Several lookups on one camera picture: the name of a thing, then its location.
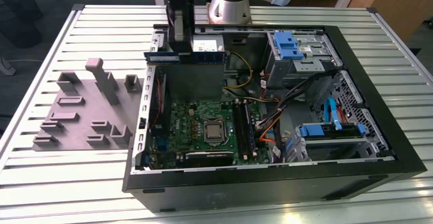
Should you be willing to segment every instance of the mesh bin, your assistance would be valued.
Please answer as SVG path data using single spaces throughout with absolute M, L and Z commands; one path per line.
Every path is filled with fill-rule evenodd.
M 40 33 L 31 22 L 24 22 L 16 15 L 19 4 L 0 5 L 0 33 L 19 48 L 29 48 L 39 44 Z
M 3 2 L 11 6 L 11 10 L 23 21 L 33 22 L 41 18 L 41 12 L 35 0 L 3 0 Z

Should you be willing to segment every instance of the motherboard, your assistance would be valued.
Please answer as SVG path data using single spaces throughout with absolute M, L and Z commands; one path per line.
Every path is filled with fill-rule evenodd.
M 246 107 L 243 112 L 249 115 L 239 116 L 234 113 L 242 106 Z M 154 142 L 158 168 L 184 167 L 180 163 L 187 157 L 208 158 L 212 153 L 219 155 L 215 156 L 219 159 L 231 159 L 230 165 L 269 163 L 266 145 L 255 145 L 254 131 L 249 132 L 251 141 L 238 142 L 237 134 L 242 132 L 235 121 L 239 118 L 249 120 L 251 124 L 261 120 L 257 102 L 174 102 L 168 138 L 156 138 Z

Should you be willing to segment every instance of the floor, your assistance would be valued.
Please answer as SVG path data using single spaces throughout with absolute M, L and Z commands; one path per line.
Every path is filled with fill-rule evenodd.
M 17 49 L 9 41 L 0 35 L 0 53 L 5 60 L 44 60 L 51 45 L 57 37 L 64 20 L 68 16 L 74 4 L 95 5 L 154 5 L 154 0 L 36 0 L 39 8 L 44 14 L 36 22 L 37 29 L 43 34 L 43 41 L 29 49 Z M 195 0 L 198 5 L 204 5 L 204 0 Z M 266 2 L 261 0 L 250 1 L 253 6 L 263 6 Z M 433 29 L 424 24 L 414 33 L 408 46 L 421 48 L 417 55 L 426 69 L 433 72 Z M 0 114 L 12 115 L 21 102 L 27 88 L 33 80 L 40 62 L 17 61 L 11 62 L 17 70 L 11 77 L 0 74 Z M 5 130 L 9 118 L 0 117 L 0 134 Z

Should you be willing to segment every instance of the yellow wire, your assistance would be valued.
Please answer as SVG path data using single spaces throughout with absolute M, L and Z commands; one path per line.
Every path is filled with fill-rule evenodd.
M 238 55 L 241 60 L 245 62 L 246 66 L 249 66 L 249 70 L 250 70 L 249 80 L 243 84 L 237 85 L 237 86 L 223 86 L 223 88 L 227 88 L 227 89 L 237 89 L 237 88 L 241 88 L 241 87 L 246 86 L 250 83 L 250 81 L 253 79 L 253 69 L 251 69 L 251 66 L 250 66 L 249 62 L 245 60 L 245 58 L 241 56 L 241 54 L 234 52 L 234 51 L 230 51 L 230 52 L 234 53 L 235 55 Z

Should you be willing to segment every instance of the blue plastic clip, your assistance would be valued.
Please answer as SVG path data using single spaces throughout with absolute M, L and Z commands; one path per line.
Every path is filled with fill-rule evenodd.
M 303 128 L 303 127 L 299 127 L 299 133 L 301 133 L 302 137 L 309 135 L 307 132 L 306 132 L 306 128 Z
M 323 106 L 323 121 L 325 122 L 330 122 L 333 119 L 333 123 L 335 125 L 335 129 L 341 130 L 341 124 L 339 124 L 339 120 L 338 120 L 338 114 L 337 114 L 337 104 L 335 104 L 335 100 L 333 98 L 326 98 L 325 101 L 325 106 Z
M 358 127 L 358 130 L 359 130 L 361 136 L 364 136 L 366 134 L 366 130 L 365 130 L 364 124 L 357 124 L 357 127 Z
M 275 32 L 274 37 L 281 59 L 302 59 L 303 54 L 298 51 L 298 41 L 293 34 L 290 32 Z

